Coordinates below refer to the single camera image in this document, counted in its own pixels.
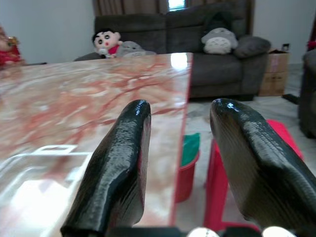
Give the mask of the large grey Totoro plush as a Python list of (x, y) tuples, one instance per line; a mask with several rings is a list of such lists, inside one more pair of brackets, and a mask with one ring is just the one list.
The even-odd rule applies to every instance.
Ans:
[(238, 41), (233, 32), (226, 28), (216, 28), (201, 38), (203, 50), (207, 54), (230, 54), (238, 46)]

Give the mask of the clear plastic blister pack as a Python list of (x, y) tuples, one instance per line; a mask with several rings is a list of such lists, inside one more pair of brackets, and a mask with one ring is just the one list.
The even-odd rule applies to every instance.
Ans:
[(0, 163), (0, 237), (62, 237), (92, 152), (49, 145)]

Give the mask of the red plastic bucket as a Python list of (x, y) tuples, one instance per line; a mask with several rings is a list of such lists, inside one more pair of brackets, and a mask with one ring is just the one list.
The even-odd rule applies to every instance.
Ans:
[(200, 152), (197, 152), (197, 154), (191, 162), (179, 168), (175, 195), (176, 203), (186, 201), (192, 193), (195, 167), (196, 162), (199, 159), (199, 155)]

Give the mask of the black-haired boy plush doll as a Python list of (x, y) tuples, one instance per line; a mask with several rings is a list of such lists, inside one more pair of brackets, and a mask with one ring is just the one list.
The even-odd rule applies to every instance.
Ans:
[(120, 38), (120, 33), (110, 28), (96, 31), (92, 37), (95, 52), (102, 58), (115, 58), (118, 48), (123, 44)]

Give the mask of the brown cardboard box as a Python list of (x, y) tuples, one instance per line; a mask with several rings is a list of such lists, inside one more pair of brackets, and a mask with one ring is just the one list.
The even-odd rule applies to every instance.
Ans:
[(288, 78), (289, 53), (281, 50), (271, 50), (259, 96), (282, 96)]

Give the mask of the red fabric box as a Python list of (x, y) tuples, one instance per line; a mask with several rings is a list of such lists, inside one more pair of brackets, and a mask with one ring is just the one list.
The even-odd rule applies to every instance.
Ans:
[(241, 220), (228, 220), (224, 213), (232, 210), (227, 201), (229, 183), (221, 160), (220, 150), (215, 139), (211, 141), (210, 159), (205, 182), (206, 201), (203, 225), (214, 231), (226, 227), (248, 227), (256, 231), (259, 227), (251, 222)]

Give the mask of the grey cushion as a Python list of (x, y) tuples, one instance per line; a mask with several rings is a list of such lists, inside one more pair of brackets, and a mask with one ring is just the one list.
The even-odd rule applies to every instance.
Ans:
[(233, 50), (233, 54), (240, 59), (257, 56), (267, 53), (271, 48), (271, 43), (263, 38), (254, 36), (243, 36), (238, 40), (238, 46)]

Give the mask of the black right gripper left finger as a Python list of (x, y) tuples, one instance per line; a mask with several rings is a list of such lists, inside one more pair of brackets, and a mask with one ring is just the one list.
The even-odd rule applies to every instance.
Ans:
[(94, 151), (60, 229), (62, 237), (106, 237), (116, 227), (140, 221), (150, 136), (150, 104), (130, 102)]

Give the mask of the dark grey fabric sofa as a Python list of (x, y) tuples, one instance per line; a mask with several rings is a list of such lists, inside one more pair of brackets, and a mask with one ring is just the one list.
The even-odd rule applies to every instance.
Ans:
[(190, 97), (241, 96), (252, 100), (258, 94), (268, 52), (240, 59), (233, 51), (226, 55), (207, 54), (201, 38), (213, 26), (223, 26), (219, 16), (231, 16), (230, 30), (237, 40), (253, 36), (245, 28), (245, 18), (231, 11), (182, 9), (166, 14), (129, 14), (99, 16), (94, 20), (96, 31), (110, 28), (123, 40), (138, 43), (145, 50), (157, 54), (190, 52), (193, 55)]

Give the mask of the bright window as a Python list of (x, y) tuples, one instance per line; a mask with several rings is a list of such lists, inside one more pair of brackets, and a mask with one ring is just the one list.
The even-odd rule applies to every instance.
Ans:
[(168, 10), (177, 11), (186, 8), (186, 0), (168, 0)]

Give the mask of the flat black floor object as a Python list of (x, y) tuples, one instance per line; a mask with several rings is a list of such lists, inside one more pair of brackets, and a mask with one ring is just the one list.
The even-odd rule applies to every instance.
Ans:
[(293, 94), (284, 94), (284, 95), (282, 95), (282, 98), (295, 104), (295, 105), (299, 104), (299, 99), (300, 99), (299, 96), (295, 96)]

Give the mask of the green plastic bag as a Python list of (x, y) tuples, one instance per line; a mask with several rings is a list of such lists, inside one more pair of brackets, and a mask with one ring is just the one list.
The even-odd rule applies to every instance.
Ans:
[(191, 163), (199, 152), (200, 133), (184, 135), (181, 166)]

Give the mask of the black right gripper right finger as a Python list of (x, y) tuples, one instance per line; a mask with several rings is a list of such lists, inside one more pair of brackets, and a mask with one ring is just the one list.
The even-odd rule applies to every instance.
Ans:
[(212, 101), (210, 127), (237, 207), (261, 229), (316, 237), (316, 176), (264, 117), (227, 98)]

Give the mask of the red costumed doll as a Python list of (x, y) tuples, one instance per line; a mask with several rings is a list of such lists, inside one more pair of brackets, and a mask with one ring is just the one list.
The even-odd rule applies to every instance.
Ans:
[(18, 45), (18, 39), (8, 37), (2, 25), (0, 25), (0, 68), (25, 64)]

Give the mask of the small grey Totoro plush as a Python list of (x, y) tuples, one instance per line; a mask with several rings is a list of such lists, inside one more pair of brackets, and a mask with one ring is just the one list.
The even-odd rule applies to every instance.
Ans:
[(124, 41), (117, 49), (116, 57), (136, 57), (156, 55), (153, 51), (144, 50), (139, 44), (133, 41)]

